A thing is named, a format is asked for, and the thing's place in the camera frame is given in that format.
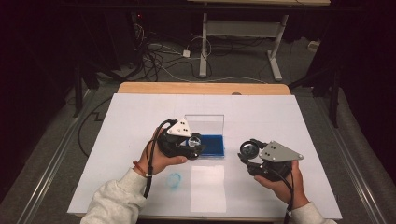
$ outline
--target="white desk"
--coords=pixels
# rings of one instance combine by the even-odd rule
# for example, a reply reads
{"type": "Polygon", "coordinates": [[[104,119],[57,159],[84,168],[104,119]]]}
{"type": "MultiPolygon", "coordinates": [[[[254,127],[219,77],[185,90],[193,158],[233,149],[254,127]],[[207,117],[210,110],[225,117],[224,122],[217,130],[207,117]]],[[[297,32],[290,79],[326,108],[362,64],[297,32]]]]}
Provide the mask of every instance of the white desk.
{"type": "Polygon", "coordinates": [[[85,214],[93,193],[108,180],[120,179],[132,161],[140,157],[155,127],[166,119],[186,114],[224,115],[225,157],[223,160],[188,161],[155,175],[141,217],[282,219],[286,205],[271,190],[259,185],[236,155],[244,141],[256,138],[264,142],[276,140],[303,154],[300,164],[308,198],[316,203],[323,216],[341,218],[299,106],[291,95],[115,94],[68,213],[85,214]],[[191,189],[199,189],[197,183],[206,184],[192,171],[199,167],[222,167],[223,172],[220,169],[218,174],[224,178],[217,187],[225,197],[206,199],[204,204],[191,201],[191,189]],[[167,184],[174,174],[181,176],[177,189],[167,184]],[[205,205],[219,203],[219,200],[223,204],[215,212],[202,210],[205,205]]]}
{"type": "MultiPolygon", "coordinates": [[[[328,6],[330,0],[189,0],[193,2],[210,3],[230,3],[230,4],[260,4],[260,5],[304,5],[328,6]]],[[[252,37],[274,37],[273,49],[267,50],[267,57],[276,81],[282,80],[279,66],[276,61],[276,54],[282,40],[283,32],[289,15],[284,15],[281,22],[256,22],[256,21],[212,21],[207,19],[207,13],[203,17],[202,31],[202,52],[200,61],[200,77],[206,77],[207,66],[207,36],[208,35],[229,35],[229,36],[252,36],[252,37]]]]}

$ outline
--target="wrist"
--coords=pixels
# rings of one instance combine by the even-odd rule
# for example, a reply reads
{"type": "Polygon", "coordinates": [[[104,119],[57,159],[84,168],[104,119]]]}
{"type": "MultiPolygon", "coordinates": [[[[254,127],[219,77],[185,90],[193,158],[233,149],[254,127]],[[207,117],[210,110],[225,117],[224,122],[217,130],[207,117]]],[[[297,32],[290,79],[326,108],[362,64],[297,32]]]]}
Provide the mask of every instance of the wrist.
{"type": "Polygon", "coordinates": [[[291,209],[297,209],[305,206],[309,203],[309,200],[306,198],[305,194],[295,194],[293,200],[293,207],[291,209]]]}
{"type": "Polygon", "coordinates": [[[143,166],[143,165],[142,165],[141,163],[139,163],[138,161],[134,161],[134,168],[133,168],[133,170],[134,170],[137,174],[139,174],[139,175],[141,175],[141,176],[147,178],[147,169],[148,169],[148,168],[146,168],[145,166],[143,166]]]}

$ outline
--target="white table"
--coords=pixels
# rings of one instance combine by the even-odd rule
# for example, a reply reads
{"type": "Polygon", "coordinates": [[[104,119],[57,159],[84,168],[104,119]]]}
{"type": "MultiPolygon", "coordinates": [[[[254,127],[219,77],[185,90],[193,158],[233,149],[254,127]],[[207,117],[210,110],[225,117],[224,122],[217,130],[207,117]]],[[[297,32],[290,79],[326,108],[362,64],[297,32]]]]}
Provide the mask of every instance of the white table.
{"type": "MultiPolygon", "coordinates": [[[[241,86],[243,89],[267,85],[241,86]]],[[[256,138],[263,142],[276,140],[303,154],[300,166],[308,198],[323,216],[341,218],[294,96],[197,93],[115,94],[68,213],[85,214],[94,192],[108,180],[120,179],[125,174],[162,121],[188,114],[224,115],[225,157],[188,161],[155,175],[146,209],[140,217],[281,220],[286,205],[271,190],[259,185],[236,155],[244,141],[256,138]],[[170,178],[175,175],[181,177],[176,189],[169,186],[170,178]],[[201,193],[207,189],[215,189],[216,195],[208,197],[201,193]]]]}

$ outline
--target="small blue object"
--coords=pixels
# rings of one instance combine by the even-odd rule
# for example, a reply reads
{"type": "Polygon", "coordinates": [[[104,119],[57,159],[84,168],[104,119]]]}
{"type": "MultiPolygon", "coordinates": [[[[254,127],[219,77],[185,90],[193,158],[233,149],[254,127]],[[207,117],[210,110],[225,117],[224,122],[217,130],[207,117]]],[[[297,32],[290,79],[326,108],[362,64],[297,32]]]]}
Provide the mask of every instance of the small blue object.
{"type": "Polygon", "coordinates": [[[222,135],[201,135],[201,145],[206,145],[201,157],[224,157],[224,143],[222,135]]]}
{"type": "Polygon", "coordinates": [[[177,173],[172,173],[166,179],[166,185],[171,190],[176,190],[178,188],[178,185],[180,184],[180,181],[181,181],[181,175],[177,173]]]}

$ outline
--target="person's left hand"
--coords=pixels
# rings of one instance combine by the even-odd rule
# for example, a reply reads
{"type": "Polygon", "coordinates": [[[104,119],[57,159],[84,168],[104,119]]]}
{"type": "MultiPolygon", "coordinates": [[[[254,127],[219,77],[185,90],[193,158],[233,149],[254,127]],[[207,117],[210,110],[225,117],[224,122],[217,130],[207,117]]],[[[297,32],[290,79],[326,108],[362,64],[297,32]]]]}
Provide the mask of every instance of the person's left hand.
{"type": "MultiPolygon", "coordinates": [[[[153,142],[151,141],[151,143],[149,143],[148,146],[143,150],[142,156],[140,157],[140,160],[138,161],[138,165],[146,173],[149,171],[149,162],[148,162],[147,157],[149,157],[149,155],[151,153],[152,144],[153,144],[153,142]]],[[[187,161],[187,158],[184,156],[176,156],[176,157],[171,157],[171,158],[166,157],[160,151],[158,144],[156,143],[155,148],[154,148],[153,161],[152,161],[152,167],[154,168],[153,174],[154,175],[158,174],[159,172],[164,170],[165,167],[168,165],[178,165],[181,163],[185,163],[186,161],[187,161]]],[[[146,177],[146,174],[143,174],[137,167],[134,167],[134,171],[137,172],[138,174],[146,177]]]]}

